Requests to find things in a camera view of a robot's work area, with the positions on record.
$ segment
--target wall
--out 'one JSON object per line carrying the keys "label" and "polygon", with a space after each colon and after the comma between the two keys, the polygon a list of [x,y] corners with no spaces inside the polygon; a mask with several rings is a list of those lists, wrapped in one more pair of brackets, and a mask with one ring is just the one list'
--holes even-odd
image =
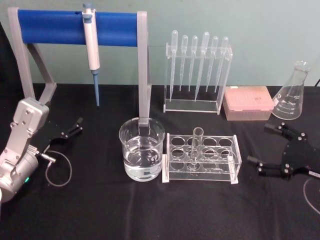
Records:
{"label": "wall", "polygon": [[[9,39],[7,8],[81,10],[81,0],[1,0],[0,21]],[[164,83],[165,44],[172,30],[229,37],[233,49],[228,85],[283,85],[293,63],[316,61],[320,53],[320,2],[315,0],[92,0],[99,12],[148,12],[152,82]],[[84,45],[40,46],[58,83],[92,83]],[[137,84],[137,50],[99,47],[101,84]],[[31,61],[34,82],[41,75]],[[305,84],[320,78],[320,63]]]}

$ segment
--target test tube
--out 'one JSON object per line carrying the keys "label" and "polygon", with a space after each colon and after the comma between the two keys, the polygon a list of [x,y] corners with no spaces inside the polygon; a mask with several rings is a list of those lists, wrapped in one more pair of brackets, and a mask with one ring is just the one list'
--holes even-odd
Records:
{"label": "test tube", "polygon": [[173,30],[171,34],[171,77],[170,77],[170,101],[172,98],[172,93],[174,91],[174,81],[175,81],[175,67],[176,67],[176,56],[178,49],[178,31]]}
{"label": "test tube", "polygon": [[191,145],[191,162],[194,164],[197,162],[197,159],[200,154],[199,147],[202,144],[202,138],[204,136],[204,130],[201,127],[196,127],[193,129],[193,136],[192,136],[192,145]]}
{"label": "test tube", "polygon": [[219,84],[219,79],[220,79],[220,75],[221,75],[222,65],[223,65],[223,63],[224,63],[225,54],[226,54],[226,52],[227,52],[228,41],[229,41],[229,40],[228,40],[228,37],[227,37],[227,36],[225,36],[225,37],[222,39],[221,48],[220,48],[221,58],[220,58],[218,70],[217,70],[217,73],[216,73],[214,92],[217,92],[217,86],[218,86],[218,84]]}
{"label": "test tube", "polygon": [[197,46],[198,46],[198,37],[197,36],[193,36],[192,37],[192,42],[191,42],[191,62],[190,62],[190,70],[189,70],[189,92],[190,92],[192,73],[194,71],[194,64],[195,64]]}
{"label": "test tube", "polygon": [[211,55],[212,55],[212,58],[210,59],[208,74],[206,76],[206,88],[205,88],[206,92],[208,91],[208,86],[209,86],[209,82],[210,82],[210,78],[211,78],[212,67],[214,65],[214,60],[215,60],[215,57],[216,57],[216,51],[217,51],[217,48],[218,48],[218,41],[219,41],[219,38],[217,36],[214,36],[212,38],[212,43],[211,43]]}
{"label": "test tube", "polygon": [[196,87],[195,87],[195,95],[194,95],[194,101],[196,101],[199,88],[200,88],[200,82],[202,77],[202,70],[204,68],[204,61],[206,57],[206,51],[209,43],[210,34],[209,32],[204,32],[202,36],[202,43],[201,43],[201,59],[200,59],[200,65],[199,65],[199,72],[198,72],[198,79],[196,81]]}
{"label": "test tube", "polygon": [[181,91],[182,80],[184,78],[184,68],[185,68],[187,47],[188,47],[188,36],[183,35],[182,36],[182,43],[181,43],[182,56],[181,56],[181,66],[180,66],[180,88],[179,88],[179,91]]}

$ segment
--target black table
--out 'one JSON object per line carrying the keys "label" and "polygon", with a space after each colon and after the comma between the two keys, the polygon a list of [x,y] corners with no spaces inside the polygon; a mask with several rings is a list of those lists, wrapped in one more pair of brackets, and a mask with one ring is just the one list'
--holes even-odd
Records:
{"label": "black table", "polygon": [[[42,85],[36,85],[40,93]],[[273,96],[278,88],[270,87]],[[258,177],[247,164],[248,155],[280,163],[287,143],[264,133],[265,121],[227,121],[213,113],[163,113],[163,86],[152,87],[150,117],[166,132],[191,135],[202,127],[205,135],[237,135],[242,157],[239,184],[207,181],[171,181],[161,176],[135,182],[125,173],[118,131],[138,114],[136,86],[100,86],[101,107],[95,107],[92,85],[59,84],[49,119],[69,126],[83,117],[83,134],[64,153],[70,158],[73,176],[63,188],[49,186],[44,177],[45,160],[13,200],[2,204],[0,239],[320,239],[320,215],[306,203],[303,185],[296,175],[286,181]],[[0,94],[0,146],[10,134],[20,93],[7,89]],[[271,116],[269,121],[279,124]],[[320,146],[320,88],[306,87],[302,115],[288,122],[308,133]],[[55,168],[54,172],[66,171]],[[309,200],[320,208],[320,182],[306,187]]]}

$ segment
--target white cable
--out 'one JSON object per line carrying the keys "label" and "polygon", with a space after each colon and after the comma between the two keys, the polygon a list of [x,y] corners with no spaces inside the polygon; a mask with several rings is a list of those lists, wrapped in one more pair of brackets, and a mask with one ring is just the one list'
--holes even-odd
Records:
{"label": "white cable", "polygon": [[320,211],[318,209],[316,209],[311,202],[308,200],[307,195],[306,195],[306,185],[307,183],[311,180],[311,178],[309,178],[307,181],[305,181],[304,185],[303,185],[303,196],[304,199],[306,200],[307,204],[309,204],[309,206],[317,213],[320,215]]}
{"label": "white cable", "polygon": [[46,167],[46,170],[45,170],[45,179],[48,181],[49,184],[51,184],[52,186],[57,187],[57,188],[60,188],[60,187],[63,187],[63,186],[65,186],[65,185],[67,185],[67,184],[70,182],[71,177],[72,177],[72,166],[71,166],[70,160],[69,160],[64,154],[62,154],[61,152],[58,152],[58,151],[48,150],[47,153],[59,154],[59,155],[61,155],[62,157],[64,157],[65,160],[66,160],[66,161],[68,162],[68,164],[69,164],[69,167],[70,167],[70,175],[69,175],[69,179],[68,179],[65,183],[63,183],[63,184],[55,184],[55,183],[53,183],[53,182],[50,181],[49,178],[48,178],[48,171],[49,171],[49,168],[50,168],[50,166],[51,166],[51,162],[50,162],[49,165]]}

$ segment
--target gray metal frame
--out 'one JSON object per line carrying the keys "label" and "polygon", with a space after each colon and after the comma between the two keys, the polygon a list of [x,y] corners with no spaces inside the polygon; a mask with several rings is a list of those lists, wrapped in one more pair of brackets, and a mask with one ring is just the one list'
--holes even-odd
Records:
{"label": "gray metal frame", "polygon": [[18,7],[8,8],[9,25],[12,35],[13,51],[18,65],[19,74],[21,78],[22,89],[25,98],[35,99],[35,91],[32,84],[32,77],[30,71],[28,51],[31,53],[37,67],[45,82],[45,88],[41,94],[39,102],[46,104],[51,101],[57,84],[50,74],[44,57],[42,56],[39,47],[36,44],[25,44],[22,39],[21,27],[18,18]]}
{"label": "gray metal frame", "polygon": [[[18,18],[18,7],[8,8],[8,17],[13,41],[14,55],[17,61],[21,84],[25,98],[35,99],[32,83],[28,51],[31,53],[45,82],[45,88],[39,102],[45,104],[53,97],[57,84],[50,74],[44,57],[37,44],[25,44],[22,39],[21,27]],[[151,81],[149,69],[148,49],[148,20],[146,11],[137,12],[137,50],[138,50],[138,91],[139,91],[139,116],[149,117],[151,99]]]}

